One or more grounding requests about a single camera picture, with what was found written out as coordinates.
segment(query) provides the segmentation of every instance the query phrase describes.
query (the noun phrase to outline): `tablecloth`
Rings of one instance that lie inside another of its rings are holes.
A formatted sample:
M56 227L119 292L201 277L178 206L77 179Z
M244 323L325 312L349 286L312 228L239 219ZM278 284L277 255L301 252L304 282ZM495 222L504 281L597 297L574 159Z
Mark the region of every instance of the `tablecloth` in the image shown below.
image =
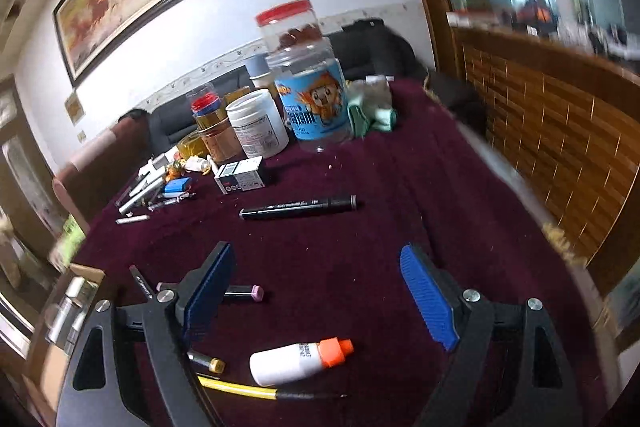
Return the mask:
M252 384L248 359L263 349L340 337L352 339L355 352L296 386L349 395L338 403L207 391L226 424L411 426L448 359L399 272L399 251L414 242L463 288L498 302L542 300L574 369L585 425L596 425L606 411L604 386L588 316L563 261L420 82L396 80L392 93L399 113L392 133L372 132L319 154L292 142L266 160L268 187L224 195L212 176L202 176L194 200L162 208L148 221L118 226L110 204L92 222L76 262L120 284L118 304L141 303L130 264L153 285L178 282L218 241L229 241L238 262L232 283L260 284L267 298L223 304L193 346L226 361L226 380ZM238 217L242 208L343 194L356 194L362 206L278 221ZM499 359L490 354L469 425L482 425L492 413ZM139 367L153 422L167 425L148 361Z

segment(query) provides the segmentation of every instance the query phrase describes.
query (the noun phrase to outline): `sofa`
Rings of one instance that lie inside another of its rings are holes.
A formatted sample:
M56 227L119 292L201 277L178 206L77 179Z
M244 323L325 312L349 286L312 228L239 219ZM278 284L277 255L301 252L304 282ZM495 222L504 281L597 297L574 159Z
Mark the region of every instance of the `sofa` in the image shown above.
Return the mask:
M484 105L465 82L429 72L415 57L411 45L380 19L357 21L327 35L347 80L368 74L415 78L430 74L431 89L460 121L484 135ZM224 95L251 86L244 66L212 80ZM175 146L196 129L184 95L148 113L133 109L118 123L79 150L53 179L60 203L87 232L91 220L118 194L149 158Z

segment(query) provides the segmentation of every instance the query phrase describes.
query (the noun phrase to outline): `orange nozzle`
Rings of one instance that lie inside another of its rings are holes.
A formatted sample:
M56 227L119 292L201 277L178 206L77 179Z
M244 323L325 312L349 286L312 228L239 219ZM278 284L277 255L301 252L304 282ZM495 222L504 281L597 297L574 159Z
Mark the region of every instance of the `orange nozzle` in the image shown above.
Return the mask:
M337 337L325 339L318 343L318 352L324 367L340 365L346 360L346 356L353 353L353 343L349 340L339 341Z

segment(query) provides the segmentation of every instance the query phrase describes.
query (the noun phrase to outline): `silver bolt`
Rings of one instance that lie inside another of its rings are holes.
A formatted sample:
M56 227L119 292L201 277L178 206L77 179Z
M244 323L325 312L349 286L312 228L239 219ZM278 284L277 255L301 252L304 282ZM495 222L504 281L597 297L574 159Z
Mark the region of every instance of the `silver bolt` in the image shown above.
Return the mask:
M175 293L173 290L162 290L159 294L158 294L158 302L169 302L174 300L174 296Z
M97 312L105 312L109 308L111 308L111 303L107 299L102 299L95 305L95 310Z
M480 300L480 292L478 290L464 290L462 296L467 302L478 302Z
M531 308L533 311L537 312L542 309L542 301L540 299L529 299L527 301L527 306Z

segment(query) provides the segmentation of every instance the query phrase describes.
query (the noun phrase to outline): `wooden counter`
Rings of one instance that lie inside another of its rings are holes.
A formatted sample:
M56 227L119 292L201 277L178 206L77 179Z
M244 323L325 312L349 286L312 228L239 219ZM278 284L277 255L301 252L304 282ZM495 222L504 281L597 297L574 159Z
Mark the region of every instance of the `wooden counter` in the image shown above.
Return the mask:
M602 295L640 254L640 77L554 42L453 28L487 138L558 219Z

